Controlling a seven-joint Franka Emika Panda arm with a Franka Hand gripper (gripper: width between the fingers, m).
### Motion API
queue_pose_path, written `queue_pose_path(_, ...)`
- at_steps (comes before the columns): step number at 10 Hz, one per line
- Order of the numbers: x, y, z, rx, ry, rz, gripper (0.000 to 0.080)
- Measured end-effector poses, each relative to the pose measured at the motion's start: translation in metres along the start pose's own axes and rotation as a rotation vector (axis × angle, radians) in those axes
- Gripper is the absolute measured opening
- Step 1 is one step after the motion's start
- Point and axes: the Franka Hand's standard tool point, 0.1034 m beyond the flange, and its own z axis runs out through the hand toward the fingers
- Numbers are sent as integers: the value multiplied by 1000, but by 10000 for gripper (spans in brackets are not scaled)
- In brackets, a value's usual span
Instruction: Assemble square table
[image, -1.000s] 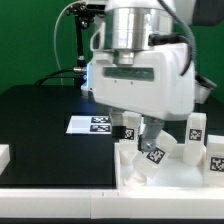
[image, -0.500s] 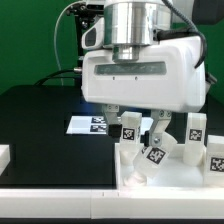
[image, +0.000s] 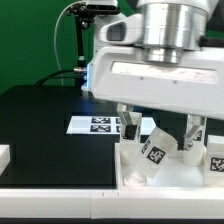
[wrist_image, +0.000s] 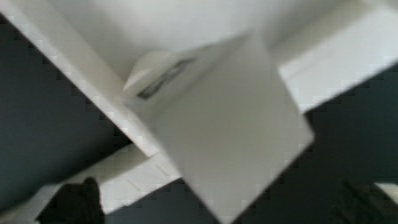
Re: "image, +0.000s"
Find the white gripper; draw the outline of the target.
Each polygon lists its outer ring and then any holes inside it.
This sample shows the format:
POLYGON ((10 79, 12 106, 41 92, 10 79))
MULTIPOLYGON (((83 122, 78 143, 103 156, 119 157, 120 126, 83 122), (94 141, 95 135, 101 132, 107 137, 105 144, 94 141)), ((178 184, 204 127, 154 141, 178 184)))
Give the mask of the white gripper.
POLYGON ((93 62, 91 91, 98 99, 120 102, 121 137, 135 139, 136 105, 188 114, 180 150, 204 143, 206 117, 224 120, 224 49, 187 51, 175 66, 145 63, 141 56, 138 48, 105 47, 93 62))

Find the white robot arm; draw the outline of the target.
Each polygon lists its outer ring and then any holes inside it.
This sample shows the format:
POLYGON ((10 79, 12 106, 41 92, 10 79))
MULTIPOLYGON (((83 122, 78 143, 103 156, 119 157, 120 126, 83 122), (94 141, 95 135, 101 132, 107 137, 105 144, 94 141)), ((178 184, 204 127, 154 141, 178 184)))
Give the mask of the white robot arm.
POLYGON ((98 99, 188 114, 184 148, 205 118, 224 120, 224 45, 204 36, 219 0, 139 0, 139 12, 96 15, 88 89, 98 99))

